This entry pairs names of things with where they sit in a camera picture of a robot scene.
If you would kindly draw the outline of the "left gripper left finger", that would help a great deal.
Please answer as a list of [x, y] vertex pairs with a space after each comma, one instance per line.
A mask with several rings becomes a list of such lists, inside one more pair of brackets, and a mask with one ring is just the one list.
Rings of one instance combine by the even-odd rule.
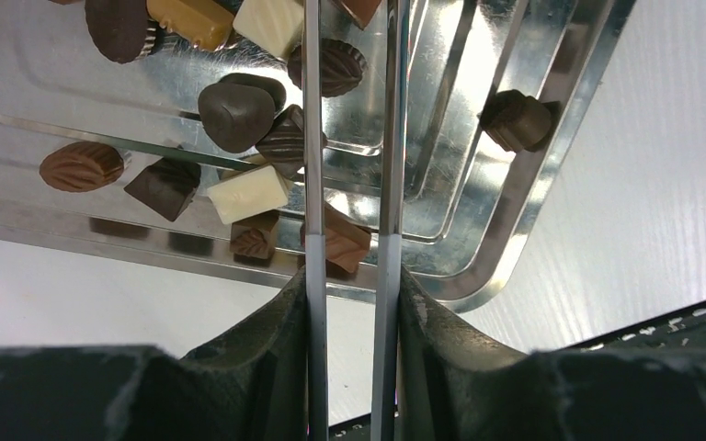
[[181, 358], [150, 345], [0, 348], [0, 440], [303, 440], [307, 324], [299, 272]]

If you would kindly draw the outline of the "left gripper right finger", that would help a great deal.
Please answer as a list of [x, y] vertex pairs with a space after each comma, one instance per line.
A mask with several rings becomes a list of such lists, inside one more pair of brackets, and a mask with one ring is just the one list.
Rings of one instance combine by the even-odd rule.
[[399, 309], [404, 440], [706, 440], [706, 301], [531, 354], [408, 273]]

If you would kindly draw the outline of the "metal serving tongs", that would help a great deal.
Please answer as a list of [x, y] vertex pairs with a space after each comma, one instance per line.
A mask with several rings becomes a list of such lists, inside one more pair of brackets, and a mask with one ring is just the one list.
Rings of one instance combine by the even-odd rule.
[[[409, 9], [407, 1], [387, 4], [385, 118], [370, 417], [370, 437], [373, 440], [395, 438]], [[309, 437], [312, 440], [326, 440], [329, 428], [320, 23], [320, 3], [305, 2], [302, 39], [305, 262], [308, 266], [305, 281], [310, 319]]]

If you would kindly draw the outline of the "steel tray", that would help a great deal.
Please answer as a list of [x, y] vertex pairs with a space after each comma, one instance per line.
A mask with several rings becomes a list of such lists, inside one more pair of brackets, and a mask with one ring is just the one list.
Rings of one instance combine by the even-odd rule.
[[[413, 1], [406, 64], [402, 261], [452, 310], [509, 280], [601, 75], [630, 1]], [[290, 67], [233, 36], [201, 51], [156, 25], [129, 63], [91, 38], [114, 18], [85, 4], [0, 1], [0, 238], [280, 287], [304, 263], [300, 157], [254, 220], [222, 222], [211, 188], [256, 170], [201, 125], [198, 98], [228, 81], [273, 96], [301, 134]]]

